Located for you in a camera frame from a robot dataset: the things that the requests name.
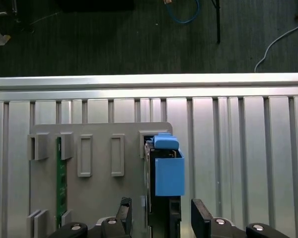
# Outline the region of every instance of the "black metal pole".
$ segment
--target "black metal pole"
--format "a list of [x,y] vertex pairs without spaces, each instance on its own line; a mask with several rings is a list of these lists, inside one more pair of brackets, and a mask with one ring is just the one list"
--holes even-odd
[[220,0],[216,0],[218,44],[221,43]]

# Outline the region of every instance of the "silver bolt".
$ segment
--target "silver bolt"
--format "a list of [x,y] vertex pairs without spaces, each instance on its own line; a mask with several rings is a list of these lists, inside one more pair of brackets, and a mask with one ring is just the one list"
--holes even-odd
[[255,228],[256,230],[258,230],[260,232],[264,230],[264,228],[260,225],[254,225],[253,228]]
[[79,229],[80,229],[80,225],[75,225],[75,226],[72,227],[72,230],[73,231],[77,231]]
[[225,224],[225,221],[222,220],[222,219],[216,219],[215,221],[216,221],[216,223],[218,223],[220,225],[224,225]]
[[115,224],[115,223],[116,223],[116,220],[109,220],[109,221],[108,221],[108,224],[111,224],[111,225],[112,225],[112,224]]

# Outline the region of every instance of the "blue cable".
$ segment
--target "blue cable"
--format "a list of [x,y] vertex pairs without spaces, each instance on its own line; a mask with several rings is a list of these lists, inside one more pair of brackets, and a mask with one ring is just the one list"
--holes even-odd
[[189,20],[187,21],[180,21],[178,20],[172,13],[172,10],[171,8],[168,6],[169,3],[166,4],[166,7],[167,7],[167,11],[170,15],[170,17],[177,23],[180,23],[180,24],[187,24],[187,23],[190,23],[192,22],[195,18],[197,18],[197,16],[199,15],[199,12],[200,12],[200,4],[199,4],[199,0],[195,0],[196,4],[197,4],[197,11],[195,12],[194,16],[192,18],[190,18]]

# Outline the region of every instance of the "gray metal plate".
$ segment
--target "gray metal plate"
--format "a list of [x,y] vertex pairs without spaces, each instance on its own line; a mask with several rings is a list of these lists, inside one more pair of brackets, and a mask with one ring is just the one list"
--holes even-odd
[[[31,213],[48,210],[48,234],[55,230],[56,214],[56,137],[60,133],[73,133],[74,156],[67,160],[68,210],[72,210],[72,221],[88,225],[96,224],[102,217],[115,216],[121,198],[133,199],[133,236],[147,235],[144,196],[146,194],[144,160],[140,156],[141,137],[161,131],[172,133],[167,122],[148,123],[98,123],[36,125],[31,134],[49,133],[48,159],[30,161],[30,204]],[[80,168],[88,169],[91,176],[79,177],[77,171],[77,149],[82,135],[91,136],[91,163],[82,157]],[[112,139],[123,135],[124,172],[113,176]]]

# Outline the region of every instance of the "corrugated metal panel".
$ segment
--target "corrugated metal panel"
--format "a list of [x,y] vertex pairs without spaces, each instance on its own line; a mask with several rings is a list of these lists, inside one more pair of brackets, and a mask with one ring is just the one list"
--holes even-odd
[[[179,138],[186,158],[182,237],[192,237],[190,199],[196,197],[215,216],[225,216],[238,227],[263,222],[298,238],[296,88],[276,87],[276,96],[271,97],[261,95],[273,92],[272,87],[261,93],[255,88],[254,96],[249,96],[250,88],[244,89],[246,93],[228,88],[212,97],[205,88],[193,93],[164,89],[165,95],[175,92],[170,97],[146,90],[141,94],[120,89],[116,98],[114,92],[103,92],[109,96],[104,98],[90,91],[93,96],[86,98],[85,91],[67,91],[60,101],[36,101],[32,92],[31,102],[9,102],[0,94],[1,100],[6,97],[5,103],[0,102],[0,238],[25,237],[26,136],[31,125],[133,121],[168,121]],[[16,93],[9,95],[23,99]]]

